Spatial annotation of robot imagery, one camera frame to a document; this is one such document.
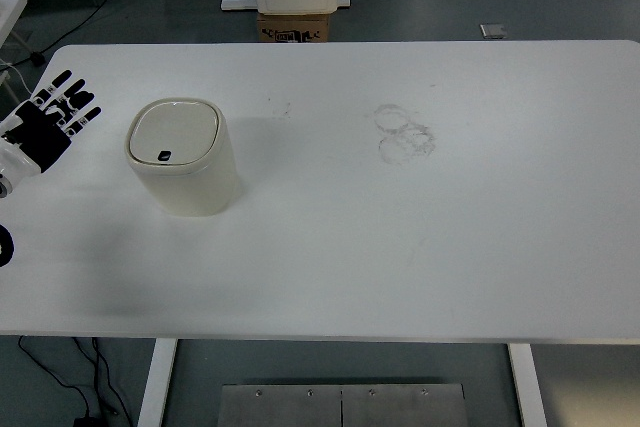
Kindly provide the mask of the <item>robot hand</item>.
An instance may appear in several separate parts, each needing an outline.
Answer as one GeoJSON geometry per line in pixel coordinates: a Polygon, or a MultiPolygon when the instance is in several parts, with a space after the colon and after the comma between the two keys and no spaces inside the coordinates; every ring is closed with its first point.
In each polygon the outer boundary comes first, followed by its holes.
{"type": "Polygon", "coordinates": [[[101,107],[86,80],[65,70],[1,121],[1,196],[28,177],[46,172],[72,140],[98,117],[101,107]]]}

